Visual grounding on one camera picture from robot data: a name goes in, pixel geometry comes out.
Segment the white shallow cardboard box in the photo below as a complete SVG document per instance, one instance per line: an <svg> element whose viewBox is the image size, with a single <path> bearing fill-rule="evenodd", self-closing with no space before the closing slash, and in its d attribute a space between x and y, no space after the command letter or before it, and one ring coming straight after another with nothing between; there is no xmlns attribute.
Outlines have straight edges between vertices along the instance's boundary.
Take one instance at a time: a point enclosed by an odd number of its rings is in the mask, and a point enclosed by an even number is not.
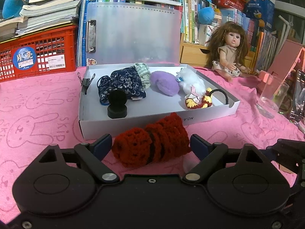
<svg viewBox="0 0 305 229"><path fill-rule="evenodd" d="M213 105L210 108L189 110L184 104L183 91L169 97L150 87L146 90L146 98L127 101L125 118L109 118L107 106L101 105L99 101L97 81L102 76L109 76L113 71L129 66L129 64L105 64L86 68L84 77L88 79L92 77L93 80L87 91L81 91L80 94L79 126L85 140L97 139L107 133L115 137L133 127L144 127L154 123L173 112L182 118L186 126L234 115L239 107L238 98L189 65L149 64L151 72L165 71L176 74L181 68L191 70L204 81L206 87L217 89L216 94L212 96Z"/></svg>

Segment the blue white doraemon plush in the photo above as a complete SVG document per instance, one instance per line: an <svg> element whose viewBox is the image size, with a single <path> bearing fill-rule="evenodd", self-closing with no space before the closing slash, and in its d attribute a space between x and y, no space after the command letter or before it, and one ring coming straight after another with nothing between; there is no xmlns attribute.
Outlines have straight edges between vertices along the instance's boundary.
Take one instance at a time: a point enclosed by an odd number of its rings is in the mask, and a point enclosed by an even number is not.
<svg viewBox="0 0 305 229"><path fill-rule="evenodd" d="M20 16L20 11L23 6L22 0L5 0L2 10L3 19L11 19Z"/></svg>

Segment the stack of books on crate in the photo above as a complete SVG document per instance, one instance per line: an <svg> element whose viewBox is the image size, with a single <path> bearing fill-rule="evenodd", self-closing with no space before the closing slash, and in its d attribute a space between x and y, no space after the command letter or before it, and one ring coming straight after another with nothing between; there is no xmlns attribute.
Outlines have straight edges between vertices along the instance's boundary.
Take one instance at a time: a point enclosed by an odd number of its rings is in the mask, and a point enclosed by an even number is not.
<svg viewBox="0 0 305 229"><path fill-rule="evenodd" d="M82 0L22 0L20 16L3 19L1 41L47 28L77 23Z"/></svg>

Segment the purple fluffy scrunchie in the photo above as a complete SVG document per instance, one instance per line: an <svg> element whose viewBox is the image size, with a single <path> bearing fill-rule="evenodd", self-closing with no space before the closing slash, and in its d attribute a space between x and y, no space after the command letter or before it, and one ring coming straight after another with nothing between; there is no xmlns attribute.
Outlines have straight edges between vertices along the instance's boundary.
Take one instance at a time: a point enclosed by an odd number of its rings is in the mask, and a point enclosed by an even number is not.
<svg viewBox="0 0 305 229"><path fill-rule="evenodd" d="M167 96L175 96L179 92L176 77L165 71L154 71L150 75L151 85L157 86L160 92Z"/></svg>

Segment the green checked scrunchie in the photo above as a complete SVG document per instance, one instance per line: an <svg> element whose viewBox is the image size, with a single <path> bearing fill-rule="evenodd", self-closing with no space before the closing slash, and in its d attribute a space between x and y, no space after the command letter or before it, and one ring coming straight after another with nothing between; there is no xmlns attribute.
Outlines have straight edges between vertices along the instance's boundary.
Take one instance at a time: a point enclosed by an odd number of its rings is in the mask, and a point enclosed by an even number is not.
<svg viewBox="0 0 305 229"><path fill-rule="evenodd" d="M134 64L136 71L141 79L142 86L144 89L148 89L150 87L150 76L151 72L149 70L148 65L145 63L135 63Z"/></svg>

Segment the red knitted scrunchie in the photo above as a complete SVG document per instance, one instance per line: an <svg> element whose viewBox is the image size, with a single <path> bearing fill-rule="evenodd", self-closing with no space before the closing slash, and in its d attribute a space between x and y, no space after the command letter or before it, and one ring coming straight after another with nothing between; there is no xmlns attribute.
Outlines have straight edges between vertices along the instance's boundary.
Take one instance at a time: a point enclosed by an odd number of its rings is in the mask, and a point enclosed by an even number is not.
<svg viewBox="0 0 305 229"><path fill-rule="evenodd" d="M190 139L182 119L171 113L144 128L132 128L118 135L113 143L114 157L127 168L166 162L191 152Z"/></svg>

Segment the blue plush ball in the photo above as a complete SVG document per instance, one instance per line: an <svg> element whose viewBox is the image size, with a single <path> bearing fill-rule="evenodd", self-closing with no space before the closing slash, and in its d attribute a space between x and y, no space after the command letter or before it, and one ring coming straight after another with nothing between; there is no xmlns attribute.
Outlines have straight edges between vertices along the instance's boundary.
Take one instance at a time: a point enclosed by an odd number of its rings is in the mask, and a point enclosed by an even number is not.
<svg viewBox="0 0 305 229"><path fill-rule="evenodd" d="M200 24L210 24L214 20L214 10L212 7L202 8L198 12L198 22Z"/></svg>

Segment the wooden drawer shelf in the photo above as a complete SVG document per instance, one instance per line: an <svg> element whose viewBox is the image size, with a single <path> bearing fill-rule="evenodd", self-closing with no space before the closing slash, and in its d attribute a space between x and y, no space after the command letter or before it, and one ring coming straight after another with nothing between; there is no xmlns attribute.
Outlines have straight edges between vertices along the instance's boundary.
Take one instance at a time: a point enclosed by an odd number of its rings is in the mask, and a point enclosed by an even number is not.
<svg viewBox="0 0 305 229"><path fill-rule="evenodd" d="M184 41L184 33L180 34L180 63L193 67L211 69L208 62L210 51L208 47Z"/></svg>

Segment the navy floral scrunchie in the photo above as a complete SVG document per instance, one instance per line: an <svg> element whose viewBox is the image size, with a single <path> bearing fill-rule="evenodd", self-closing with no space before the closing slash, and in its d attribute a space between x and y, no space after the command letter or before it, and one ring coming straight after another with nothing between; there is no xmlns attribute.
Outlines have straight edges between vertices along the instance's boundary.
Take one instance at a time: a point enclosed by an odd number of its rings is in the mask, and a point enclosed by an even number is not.
<svg viewBox="0 0 305 229"><path fill-rule="evenodd" d="M97 81L101 105L109 105L108 96L113 90L121 89L127 99L139 100L146 97L141 78L134 66L113 71L110 76L102 76Z"/></svg>

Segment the pink phone stand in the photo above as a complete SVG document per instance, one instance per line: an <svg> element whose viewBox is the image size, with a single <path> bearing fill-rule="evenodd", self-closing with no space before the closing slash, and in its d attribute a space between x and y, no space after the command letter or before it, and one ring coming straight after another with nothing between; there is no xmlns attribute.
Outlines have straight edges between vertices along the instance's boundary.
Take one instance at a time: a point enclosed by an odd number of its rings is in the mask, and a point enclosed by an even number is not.
<svg viewBox="0 0 305 229"><path fill-rule="evenodd" d="M277 54L267 71L260 71L258 78L261 80L257 86L258 93L261 93L265 87L269 76L275 76L285 81L294 71L301 70L304 72L304 46L286 40L281 51Z"/></svg>

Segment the clear glass mug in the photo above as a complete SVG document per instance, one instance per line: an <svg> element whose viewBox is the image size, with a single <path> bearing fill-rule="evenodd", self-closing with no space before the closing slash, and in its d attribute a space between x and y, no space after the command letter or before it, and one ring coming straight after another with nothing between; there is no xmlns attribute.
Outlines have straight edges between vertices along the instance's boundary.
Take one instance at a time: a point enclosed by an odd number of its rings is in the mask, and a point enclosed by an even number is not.
<svg viewBox="0 0 305 229"><path fill-rule="evenodd" d="M256 104L259 113L273 119L277 113L287 116L292 108L292 81L269 76Z"/></svg>

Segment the black binder clip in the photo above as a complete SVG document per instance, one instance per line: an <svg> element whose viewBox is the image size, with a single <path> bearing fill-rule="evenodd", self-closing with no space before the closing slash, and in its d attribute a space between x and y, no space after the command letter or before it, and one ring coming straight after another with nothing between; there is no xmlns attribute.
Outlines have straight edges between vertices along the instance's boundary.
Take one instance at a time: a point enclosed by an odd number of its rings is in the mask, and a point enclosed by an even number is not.
<svg viewBox="0 0 305 229"><path fill-rule="evenodd" d="M82 92L86 95L89 86L91 85L93 79L95 78L95 74L91 78L81 78L80 72L78 72L78 78L81 84Z"/></svg>

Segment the brown haired baby doll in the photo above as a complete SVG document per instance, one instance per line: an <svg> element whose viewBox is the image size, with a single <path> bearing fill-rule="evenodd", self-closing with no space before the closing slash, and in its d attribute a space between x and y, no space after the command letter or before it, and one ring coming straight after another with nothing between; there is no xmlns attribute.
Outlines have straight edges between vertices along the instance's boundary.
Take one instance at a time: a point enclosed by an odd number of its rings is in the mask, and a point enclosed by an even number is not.
<svg viewBox="0 0 305 229"><path fill-rule="evenodd" d="M208 48L208 64L225 80L249 76L249 68L245 66L248 40L240 25L229 21L219 26L211 34Z"/></svg>

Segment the white fluffy scrunchie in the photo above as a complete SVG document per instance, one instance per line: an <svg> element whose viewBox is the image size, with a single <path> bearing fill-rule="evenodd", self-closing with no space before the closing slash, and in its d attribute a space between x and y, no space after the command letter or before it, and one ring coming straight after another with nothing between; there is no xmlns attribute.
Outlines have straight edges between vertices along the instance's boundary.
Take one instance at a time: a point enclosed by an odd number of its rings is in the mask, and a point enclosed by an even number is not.
<svg viewBox="0 0 305 229"><path fill-rule="evenodd" d="M206 87L203 79L201 79L194 71L188 68L181 68L177 72L176 80L179 83L180 88L184 91L185 95L190 95L192 87L195 88L195 92L203 96L206 93Z"/></svg>

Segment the black round puck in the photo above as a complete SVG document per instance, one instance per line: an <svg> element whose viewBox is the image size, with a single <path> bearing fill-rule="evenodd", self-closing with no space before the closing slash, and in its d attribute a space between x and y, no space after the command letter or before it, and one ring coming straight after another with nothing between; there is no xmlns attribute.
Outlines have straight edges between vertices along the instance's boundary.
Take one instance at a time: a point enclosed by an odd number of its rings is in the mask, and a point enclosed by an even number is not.
<svg viewBox="0 0 305 229"><path fill-rule="evenodd" d="M120 88L114 89L109 92L108 101L111 106L124 106L127 102L127 94Z"/></svg>
<svg viewBox="0 0 305 229"><path fill-rule="evenodd" d="M127 106L115 106L110 104L107 108L108 117L112 119L125 118L127 116Z"/></svg>

